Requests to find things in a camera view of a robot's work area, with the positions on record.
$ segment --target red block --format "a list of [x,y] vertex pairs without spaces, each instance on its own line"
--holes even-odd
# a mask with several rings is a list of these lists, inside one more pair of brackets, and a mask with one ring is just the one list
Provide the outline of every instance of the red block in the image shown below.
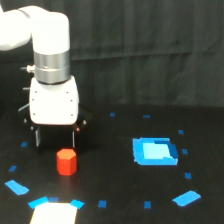
[[57,170],[61,175],[72,175],[77,171],[77,156],[72,149],[62,149],[57,153]]

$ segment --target blue tape marker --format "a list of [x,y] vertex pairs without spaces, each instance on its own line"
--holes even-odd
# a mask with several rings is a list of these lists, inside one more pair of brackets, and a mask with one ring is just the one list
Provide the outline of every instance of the blue tape marker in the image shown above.
[[183,135],[184,134],[184,131],[183,130],[179,130],[178,132],[179,132],[180,135]]
[[153,143],[156,141],[169,141],[169,138],[141,138],[133,139],[133,155],[134,162],[137,162],[139,165],[171,165],[176,166],[178,163],[177,158],[163,158],[163,159],[145,159],[143,143]]
[[29,191],[28,188],[18,184],[14,180],[10,180],[10,181],[6,182],[5,185],[7,187],[9,187],[12,191],[14,191],[14,193],[16,193],[17,195],[26,194]]
[[10,172],[14,172],[16,170],[17,166],[11,166],[11,168],[9,169]]
[[186,179],[191,179],[191,173],[185,173],[185,178]]
[[82,208],[85,203],[77,200],[72,200],[71,205],[77,207],[78,209]]
[[201,195],[197,194],[194,191],[188,191],[185,194],[182,194],[179,197],[174,198],[172,201],[176,202],[179,206],[183,207],[199,198],[201,198]]
[[99,201],[98,207],[99,208],[106,208],[107,207],[107,202],[106,201]]
[[35,207],[37,207],[38,205],[44,204],[46,202],[49,202],[47,197],[43,197],[43,198],[39,198],[35,201],[31,201],[28,203],[28,205],[30,206],[30,208],[34,209]]
[[52,197],[48,198],[49,202],[58,202],[58,198]]
[[182,153],[183,153],[184,155],[187,155],[187,154],[188,154],[187,149],[182,149]]
[[27,145],[28,145],[27,142],[23,142],[21,147],[27,147]]
[[150,201],[145,201],[144,208],[150,209],[151,208],[151,202]]

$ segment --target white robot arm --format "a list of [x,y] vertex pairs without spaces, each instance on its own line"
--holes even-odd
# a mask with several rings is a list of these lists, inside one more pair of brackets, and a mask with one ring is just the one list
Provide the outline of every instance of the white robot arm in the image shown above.
[[0,51],[27,44],[32,38],[34,65],[29,109],[35,124],[73,125],[78,117],[79,96],[70,75],[69,20],[66,15],[37,6],[2,12]]

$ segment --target black backdrop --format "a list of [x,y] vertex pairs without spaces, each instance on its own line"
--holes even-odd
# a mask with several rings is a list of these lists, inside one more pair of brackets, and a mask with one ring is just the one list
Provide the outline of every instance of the black backdrop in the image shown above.
[[[37,5],[70,20],[71,69],[80,101],[224,106],[222,0],[1,0],[4,11]],[[19,68],[31,43],[0,52],[0,100],[27,103]]]

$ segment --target black table surface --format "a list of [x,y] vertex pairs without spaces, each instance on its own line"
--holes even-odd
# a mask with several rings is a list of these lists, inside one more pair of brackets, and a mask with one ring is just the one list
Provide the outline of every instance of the black table surface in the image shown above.
[[[224,109],[96,107],[93,120],[78,136],[78,171],[70,177],[60,176],[56,169],[56,153],[71,147],[70,128],[41,128],[38,151],[17,108],[0,112],[0,223],[29,223],[33,210],[28,202],[44,196],[66,203],[83,201],[77,224],[223,223]],[[177,147],[178,165],[134,162],[132,139],[140,137],[170,138]],[[21,147],[22,142],[28,146]],[[182,149],[188,150],[187,156]],[[9,172],[12,165],[17,166],[15,172]],[[185,179],[186,172],[192,174],[191,180]],[[10,180],[29,192],[17,196],[5,185]],[[189,190],[201,199],[185,207],[172,201]],[[106,200],[107,207],[98,208],[99,200]],[[145,201],[151,201],[151,209],[144,209]]]

